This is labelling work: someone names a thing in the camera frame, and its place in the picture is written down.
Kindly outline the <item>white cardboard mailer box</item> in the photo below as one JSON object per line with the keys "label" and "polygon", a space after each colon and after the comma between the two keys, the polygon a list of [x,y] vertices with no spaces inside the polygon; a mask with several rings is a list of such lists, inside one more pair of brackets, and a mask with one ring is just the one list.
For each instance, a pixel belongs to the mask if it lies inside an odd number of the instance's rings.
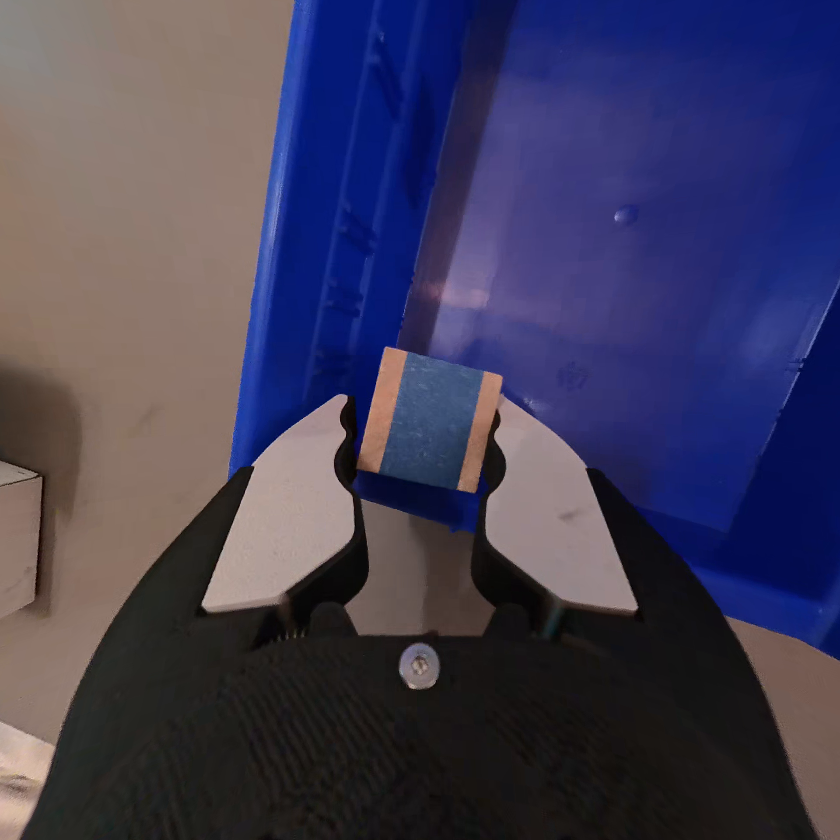
{"label": "white cardboard mailer box", "polygon": [[1,617],[35,599],[43,478],[1,462]]}

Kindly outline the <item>wooden cube with blue tape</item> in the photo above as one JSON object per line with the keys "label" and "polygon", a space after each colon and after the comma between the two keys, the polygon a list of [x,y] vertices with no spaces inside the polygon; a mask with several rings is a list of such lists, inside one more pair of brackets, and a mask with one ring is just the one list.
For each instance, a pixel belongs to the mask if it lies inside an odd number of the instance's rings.
{"label": "wooden cube with blue tape", "polygon": [[385,347],[358,469],[476,493],[502,384],[498,373]]}

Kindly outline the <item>person's white shirt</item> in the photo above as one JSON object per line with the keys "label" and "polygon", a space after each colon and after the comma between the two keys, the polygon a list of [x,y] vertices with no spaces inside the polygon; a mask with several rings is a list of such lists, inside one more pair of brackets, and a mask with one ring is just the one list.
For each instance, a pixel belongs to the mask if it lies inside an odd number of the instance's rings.
{"label": "person's white shirt", "polygon": [[19,839],[30,820],[55,746],[1,722],[1,838]]}

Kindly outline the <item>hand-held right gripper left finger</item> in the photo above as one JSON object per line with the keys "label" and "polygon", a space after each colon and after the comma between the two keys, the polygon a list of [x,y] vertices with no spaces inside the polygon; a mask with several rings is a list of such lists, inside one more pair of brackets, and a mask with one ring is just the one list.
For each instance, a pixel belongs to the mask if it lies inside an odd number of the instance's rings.
{"label": "hand-held right gripper left finger", "polygon": [[202,607],[278,606],[310,614],[347,604],[370,572],[361,499],[353,488],[354,399],[336,395],[256,459]]}

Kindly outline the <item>blue plastic bin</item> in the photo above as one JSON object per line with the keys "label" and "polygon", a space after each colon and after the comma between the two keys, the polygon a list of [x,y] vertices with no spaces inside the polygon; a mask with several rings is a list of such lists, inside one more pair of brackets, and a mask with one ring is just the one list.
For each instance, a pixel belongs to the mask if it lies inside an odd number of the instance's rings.
{"label": "blue plastic bin", "polygon": [[838,658],[839,3],[295,2],[230,469],[382,351],[500,374]]}

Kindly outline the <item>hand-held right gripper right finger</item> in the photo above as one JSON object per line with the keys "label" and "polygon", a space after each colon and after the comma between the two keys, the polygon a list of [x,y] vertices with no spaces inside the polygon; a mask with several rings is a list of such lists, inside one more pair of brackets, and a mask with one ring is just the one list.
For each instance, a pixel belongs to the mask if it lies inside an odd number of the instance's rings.
{"label": "hand-held right gripper right finger", "polygon": [[637,598],[571,446],[505,396],[482,466],[470,572],[492,606],[635,616]]}

